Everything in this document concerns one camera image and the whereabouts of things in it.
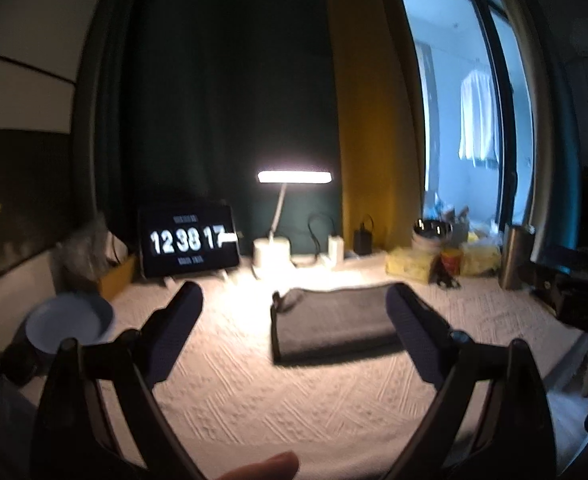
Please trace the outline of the person's hand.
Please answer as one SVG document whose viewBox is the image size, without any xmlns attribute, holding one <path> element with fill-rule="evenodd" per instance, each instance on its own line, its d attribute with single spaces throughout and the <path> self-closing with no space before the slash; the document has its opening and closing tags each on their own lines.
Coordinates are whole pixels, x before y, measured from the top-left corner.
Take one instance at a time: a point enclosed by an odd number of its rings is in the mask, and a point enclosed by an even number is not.
<svg viewBox="0 0 588 480">
<path fill-rule="evenodd" d="M 288 451 L 272 456 L 263 462 L 231 470 L 220 480 L 293 480 L 299 471 L 299 458 Z"/>
</svg>

